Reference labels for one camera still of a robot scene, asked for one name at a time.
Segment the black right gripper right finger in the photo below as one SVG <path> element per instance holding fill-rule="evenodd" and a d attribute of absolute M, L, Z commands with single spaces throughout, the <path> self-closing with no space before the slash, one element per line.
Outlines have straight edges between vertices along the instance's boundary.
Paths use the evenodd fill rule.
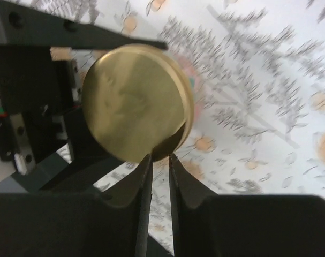
<path fill-rule="evenodd" d="M 169 187 L 175 256 L 218 256 L 209 200 L 217 194 L 191 175 L 175 154 L 169 156 Z"/>

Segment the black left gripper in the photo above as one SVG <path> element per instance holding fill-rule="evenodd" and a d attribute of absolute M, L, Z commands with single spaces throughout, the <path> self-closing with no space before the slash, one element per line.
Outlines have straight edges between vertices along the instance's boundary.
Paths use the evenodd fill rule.
<path fill-rule="evenodd" d="M 87 128 L 76 63 L 53 60 L 50 49 L 133 43 L 167 49 L 164 42 L 0 1 L 0 162 L 15 169 L 26 190 L 84 190 L 122 164 Z"/>

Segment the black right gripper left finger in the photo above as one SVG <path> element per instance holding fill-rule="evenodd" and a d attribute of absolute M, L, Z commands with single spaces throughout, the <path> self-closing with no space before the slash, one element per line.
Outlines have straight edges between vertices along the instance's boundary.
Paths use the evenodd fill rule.
<path fill-rule="evenodd" d="M 103 192 L 107 256 L 146 256 L 152 199 L 152 156 Z"/>

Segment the round wooden jar lid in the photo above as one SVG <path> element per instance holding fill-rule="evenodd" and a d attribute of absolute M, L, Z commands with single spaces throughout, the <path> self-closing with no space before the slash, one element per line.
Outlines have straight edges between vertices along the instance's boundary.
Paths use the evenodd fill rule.
<path fill-rule="evenodd" d="M 171 56 L 148 45 L 128 44 L 96 60 L 81 99 L 91 135 L 122 161 L 166 158 L 194 122 L 190 79 Z"/>

